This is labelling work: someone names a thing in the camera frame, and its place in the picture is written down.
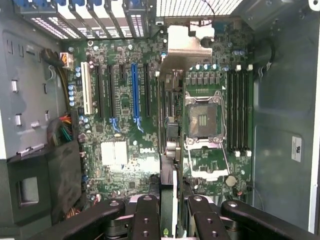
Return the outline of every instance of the ventilation grille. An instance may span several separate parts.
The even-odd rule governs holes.
[[[144,37],[141,15],[131,15],[132,24],[137,37]]]
[[[76,34],[71,28],[69,28],[63,21],[59,20],[57,17],[48,17],[48,19],[55,24],[58,28],[64,31],[66,34],[74,39],[79,39],[80,36]]]
[[[54,27],[52,27],[50,24],[42,20],[40,17],[37,18],[31,18],[33,22],[44,28],[45,30],[49,31],[53,35],[57,36],[60,39],[69,39],[66,35],[56,30]]]
[[[216,16],[230,15],[243,0],[206,0]],[[203,0],[157,0],[157,17],[213,16],[211,8]]]

